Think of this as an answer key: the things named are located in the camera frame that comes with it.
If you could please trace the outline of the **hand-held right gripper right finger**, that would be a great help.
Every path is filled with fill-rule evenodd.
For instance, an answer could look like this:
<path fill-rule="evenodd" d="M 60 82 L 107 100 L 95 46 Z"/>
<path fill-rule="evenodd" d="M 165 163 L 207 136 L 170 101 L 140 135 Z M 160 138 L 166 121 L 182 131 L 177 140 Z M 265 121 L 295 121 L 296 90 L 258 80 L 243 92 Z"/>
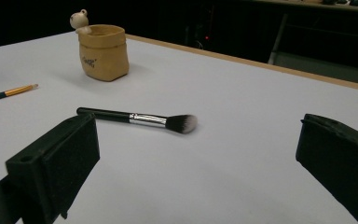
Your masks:
<path fill-rule="evenodd" d="M 296 160 L 358 221 L 358 131 L 307 114 L 302 119 Z"/>

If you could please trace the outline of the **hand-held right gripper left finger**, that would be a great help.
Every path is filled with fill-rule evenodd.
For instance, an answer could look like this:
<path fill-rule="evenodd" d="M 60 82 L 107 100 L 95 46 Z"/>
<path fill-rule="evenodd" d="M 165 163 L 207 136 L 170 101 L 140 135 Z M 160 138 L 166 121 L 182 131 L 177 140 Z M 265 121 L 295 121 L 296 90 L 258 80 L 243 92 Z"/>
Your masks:
<path fill-rule="evenodd" d="M 66 119 L 6 161 L 9 181 L 21 191 L 24 224 L 67 217 L 100 159 L 95 117 Z"/>

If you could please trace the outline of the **white table mat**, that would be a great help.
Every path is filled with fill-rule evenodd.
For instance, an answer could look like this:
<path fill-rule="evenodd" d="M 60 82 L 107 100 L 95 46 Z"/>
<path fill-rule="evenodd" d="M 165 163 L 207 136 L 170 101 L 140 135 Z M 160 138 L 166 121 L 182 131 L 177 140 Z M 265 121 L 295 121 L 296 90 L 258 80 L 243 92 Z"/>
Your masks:
<path fill-rule="evenodd" d="M 87 77 L 74 33 L 0 47 L 0 176 L 81 107 L 193 114 L 189 134 L 100 121 L 101 158 L 56 224 L 357 224 L 295 158 L 301 120 L 358 130 L 358 87 L 130 37 L 130 72 Z"/>

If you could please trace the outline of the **thin dark brush gold ferrule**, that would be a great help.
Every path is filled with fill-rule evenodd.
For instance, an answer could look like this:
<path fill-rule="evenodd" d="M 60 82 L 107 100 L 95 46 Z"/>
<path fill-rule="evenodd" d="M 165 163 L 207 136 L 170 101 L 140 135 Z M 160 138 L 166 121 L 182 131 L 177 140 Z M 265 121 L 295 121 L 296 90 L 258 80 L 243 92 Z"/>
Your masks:
<path fill-rule="evenodd" d="M 18 87 L 18 88 L 12 89 L 12 90 L 1 91 L 0 92 L 0 99 L 4 99 L 4 98 L 7 98 L 7 97 L 10 97 L 10 96 L 13 96 L 13 95 L 17 95 L 17 94 L 20 94 L 20 93 L 24 93 L 24 92 L 27 92 L 27 91 L 37 89 L 38 86 L 39 86 L 38 84 L 32 84 L 32 85 Z"/>

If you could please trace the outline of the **dark device with red light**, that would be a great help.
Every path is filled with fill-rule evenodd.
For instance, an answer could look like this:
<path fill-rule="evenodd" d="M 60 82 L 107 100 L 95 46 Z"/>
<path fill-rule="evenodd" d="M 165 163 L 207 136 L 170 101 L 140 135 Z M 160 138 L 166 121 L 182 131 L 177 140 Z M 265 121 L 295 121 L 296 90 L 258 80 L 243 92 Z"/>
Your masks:
<path fill-rule="evenodd" d="M 211 35 L 203 24 L 188 25 L 185 28 L 185 44 L 195 49 L 207 49 Z"/>

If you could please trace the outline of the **small wooden cup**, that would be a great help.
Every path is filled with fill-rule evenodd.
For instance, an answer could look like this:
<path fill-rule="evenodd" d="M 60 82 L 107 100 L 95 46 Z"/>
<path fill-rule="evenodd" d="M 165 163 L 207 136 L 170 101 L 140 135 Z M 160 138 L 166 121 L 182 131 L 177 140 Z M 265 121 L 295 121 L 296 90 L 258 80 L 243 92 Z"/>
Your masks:
<path fill-rule="evenodd" d="M 130 63 L 123 28 L 111 24 L 89 25 L 86 9 L 72 14 L 69 22 L 78 36 L 79 58 L 87 76 L 113 81 L 129 73 Z"/>

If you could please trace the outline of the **wooden board strip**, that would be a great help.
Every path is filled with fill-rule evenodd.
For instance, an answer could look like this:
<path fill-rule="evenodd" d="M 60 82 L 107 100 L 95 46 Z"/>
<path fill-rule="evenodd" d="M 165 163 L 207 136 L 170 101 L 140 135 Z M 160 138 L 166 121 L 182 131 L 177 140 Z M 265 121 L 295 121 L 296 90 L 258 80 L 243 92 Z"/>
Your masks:
<path fill-rule="evenodd" d="M 298 71 L 298 70 L 290 69 L 290 68 L 284 68 L 284 67 L 280 67 L 277 65 L 267 64 L 267 63 L 260 63 L 260 62 L 242 59 L 242 58 L 238 58 L 238 57 L 234 57 L 234 56 L 229 56 L 226 54 L 216 53 L 216 52 L 212 52 L 212 51 L 208 51 L 208 50 L 204 50 L 204 49 L 193 49 L 191 47 L 181 46 L 181 45 L 164 42 L 164 41 L 160 41 L 160 40 L 155 40 L 155 39 L 150 39 L 150 38 L 146 38 L 146 37 L 141 37 L 141 36 L 137 36 L 137 35 L 126 35 L 126 37 L 127 37 L 127 39 L 130 39 L 133 41 L 139 41 L 139 42 L 143 42 L 143 43 L 147 43 L 147 44 L 151 44 L 151 45 L 161 46 L 164 48 L 195 53 L 198 55 L 212 57 L 212 58 L 216 58 L 216 59 L 220 59 L 220 60 L 224 60 L 224 61 L 247 64 L 247 65 L 255 66 L 258 68 L 265 68 L 268 70 L 273 70 L 273 71 L 277 71 L 277 72 L 281 72 L 281 73 L 285 73 L 285 74 L 290 74 L 293 76 L 305 77 L 305 78 L 309 78 L 309 79 L 314 79 L 314 80 L 318 80 L 318 81 L 322 81 L 322 82 L 358 90 L 358 83 L 352 82 L 352 81 L 342 80 L 342 79 L 333 78 L 333 77 L 324 77 L 321 75 Z"/>

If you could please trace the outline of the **black makeup brush silver ferrule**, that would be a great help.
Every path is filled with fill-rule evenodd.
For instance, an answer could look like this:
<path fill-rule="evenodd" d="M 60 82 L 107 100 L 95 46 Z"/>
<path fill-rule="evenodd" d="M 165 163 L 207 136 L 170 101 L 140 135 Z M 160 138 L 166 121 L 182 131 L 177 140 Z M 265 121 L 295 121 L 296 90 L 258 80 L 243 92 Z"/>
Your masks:
<path fill-rule="evenodd" d="M 163 127 L 169 131 L 187 134 L 194 131 L 198 125 L 198 119 L 194 115 L 158 116 L 142 113 L 120 112 L 97 108 L 79 107 L 76 110 L 80 114 L 93 114 L 96 119 L 132 123 L 146 126 Z"/>

